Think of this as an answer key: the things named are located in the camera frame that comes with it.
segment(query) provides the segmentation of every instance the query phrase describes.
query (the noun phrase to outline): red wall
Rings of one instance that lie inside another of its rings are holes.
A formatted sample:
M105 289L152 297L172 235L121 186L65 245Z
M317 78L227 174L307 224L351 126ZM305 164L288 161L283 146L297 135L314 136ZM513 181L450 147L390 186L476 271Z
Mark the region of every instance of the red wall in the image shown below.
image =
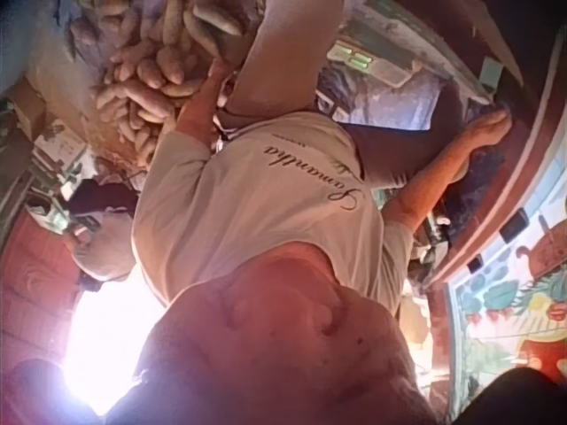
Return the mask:
M24 359L64 358L78 275L61 236L23 212L0 259L2 372Z

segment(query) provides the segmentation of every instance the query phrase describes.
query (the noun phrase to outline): white t-shirt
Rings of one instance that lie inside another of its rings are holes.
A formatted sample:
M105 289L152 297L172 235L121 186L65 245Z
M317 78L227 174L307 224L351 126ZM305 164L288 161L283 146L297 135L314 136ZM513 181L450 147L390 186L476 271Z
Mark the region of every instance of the white t-shirt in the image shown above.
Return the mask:
M136 255L167 304L284 243L311 243L342 285L395 312L413 236L384 225L360 174L348 134L311 112L248 127L214 156L173 132L136 210Z
M101 282L123 280L136 264L132 251L132 218L125 212L103 212L100 229L73 249L73 259Z

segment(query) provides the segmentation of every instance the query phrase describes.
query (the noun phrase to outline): box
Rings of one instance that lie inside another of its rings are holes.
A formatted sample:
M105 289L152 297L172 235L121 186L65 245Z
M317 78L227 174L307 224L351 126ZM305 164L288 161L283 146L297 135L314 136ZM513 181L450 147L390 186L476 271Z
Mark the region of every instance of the box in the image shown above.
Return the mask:
M35 93L27 79L8 91L8 99L14 104L21 130L33 142L45 127L45 102Z
M34 155L62 181L87 150L87 144L62 120L53 121L35 139Z

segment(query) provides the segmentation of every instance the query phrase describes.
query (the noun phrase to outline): sweet potato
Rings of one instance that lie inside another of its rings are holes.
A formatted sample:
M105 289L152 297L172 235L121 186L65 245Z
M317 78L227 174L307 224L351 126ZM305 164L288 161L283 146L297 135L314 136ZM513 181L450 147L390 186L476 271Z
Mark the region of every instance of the sweet potato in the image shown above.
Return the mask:
M126 102L127 102L127 101L128 101L127 99L120 99L120 98L118 98L118 97L115 97L113 100L111 100L110 102L108 102L107 104L105 104L105 106L103 106L103 107L100 109L100 112L99 112L99 114L98 114L99 117L100 117L100 119L101 119L103 122L110 122L110 121L114 118L116 112L117 112L120 108L122 108L122 107L125 108L125 107L126 107Z
M110 32L118 34L120 32L120 25L122 18L120 16L103 16L98 20L98 27L103 32Z
M124 62L120 65L120 75L118 76L119 81L126 81L136 73L136 65L132 62Z
M63 51L67 59L74 62L77 56L77 49L74 45L73 33L71 32L71 20L67 21L65 29L63 30Z
M90 94L90 97L92 98L92 100L94 100L96 102L98 95L100 95L103 92L104 89L106 89L106 86L104 84L97 84L95 86L90 86L89 87L89 94Z
M69 28L73 33L73 38L86 46L92 46L98 41L97 31L84 16L71 22Z
M166 83L159 66L150 58L143 59L138 64L137 74L140 81L145 82L152 89L159 89Z
M175 130L176 124L177 124L177 119L175 118L174 115L171 115L166 118L166 120L163 123L163 127L161 128L161 132L159 133L158 144L164 139L167 133Z
M156 23L156 19L152 16L143 16L140 22L140 38L150 38L151 29Z
M136 102L130 102L128 111L128 120L133 130L139 130L144 126L144 120L138 115L140 112L140 105Z
M119 64L120 62L130 62L134 65L149 56L153 55L158 48L158 45L152 40L142 40L138 44L129 47L123 47L117 50L111 57L111 62Z
M155 137L150 137L142 146L142 149L138 152L138 165L139 166L149 166L153 158L153 154L158 146L158 141Z
M179 50L183 55L188 54L193 47L193 39L189 35L187 28L183 28L181 35L179 36Z
M115 97L124 98L125 92L124 89L118 84L111 84L107 86L105 89L97 97L97 109L102 109L106 104L108 104L111 100Z
M163 124L163 122L166 120L165 118L161 118L161 117L157 117L155 116L153 113L151 112L147 112L145 109L141 109L138 111L138 116L146 121L146 122L150 122L152 124Z
M156 20L155 24L153 24L153 28L150 30L150 38L154 42L162 43L164 22L165 18L162 15L158 20Z
M158 51L156 62L165 77L172 83L181 84L185 79L181 53L174 46L164 46Z
M130 39L140 24L140 13L131 7L124 13L124 19L120 24L120 37Z
M172 97L171 101L173 102L175 109L181 109L185 106L187 101L191 99L191 97Z
M193 14L227 34L240 36L243 33L240 22L232 18L223 9L212 4L195 4Z
M198 63L197 55L189 55L185 57L185 59L183 60L183 71L185 72L185 76L189 75L190 72L193 71L193 69L195 69L197 63Z
M208 51L214 58L221 58L219 46L213 35L206 27L206 24L196 18L191 10L186 10L183 14L183 23L193 40L203 46L203 49Z
M148 126L142 127L140 131L136 133L136 140L134 141L134 148L136 152L139 152L144 143L150 138L151 136L151 129Z
M161 125L152 124L150 125L150 129L151 129L151 135L153 137L157 138L159 136L159 133L161 133Z
M175 112L173 104L163 93L150 89L141 81L128 80L121 86L130 99L160 118L166 118Z
M130 7L129 0L95 0L93 4L99 16L120 15Z
M120 66L114 68L114 82L120 81Z
M122 117L118 120L118 128L130 142L134 143L136 141L136 132L130 126L128 117Z
M187 97L195 94L203 85L200 78L187 80L183 84L166 84L161 88L161 92L169 97Z
M103 83L108 85L114 82L114 71L116 70L116 66L111 64L106 68L105 76L103 77Z
M167 0L162 34L162 41L166 46L173 46L179 41L183 29L183 1Z
M93 4L93 0L78 0L77 3L83 9L89 9L90 11L92 11L95 8L95 5Z
M124 104L123 106L121 106L116 110L113 119L117 121L122 117L126 117L127 115L128 115L128 107Z

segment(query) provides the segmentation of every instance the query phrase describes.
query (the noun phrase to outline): colorful mural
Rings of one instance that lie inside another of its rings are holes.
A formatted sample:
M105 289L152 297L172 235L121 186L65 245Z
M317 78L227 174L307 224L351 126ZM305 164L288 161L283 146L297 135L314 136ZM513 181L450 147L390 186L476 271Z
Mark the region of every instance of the colorful mural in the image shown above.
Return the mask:
M547 187L530 226L485 258L486 266L450 282L453 413L497 376L533 367L567 383L566 174Z

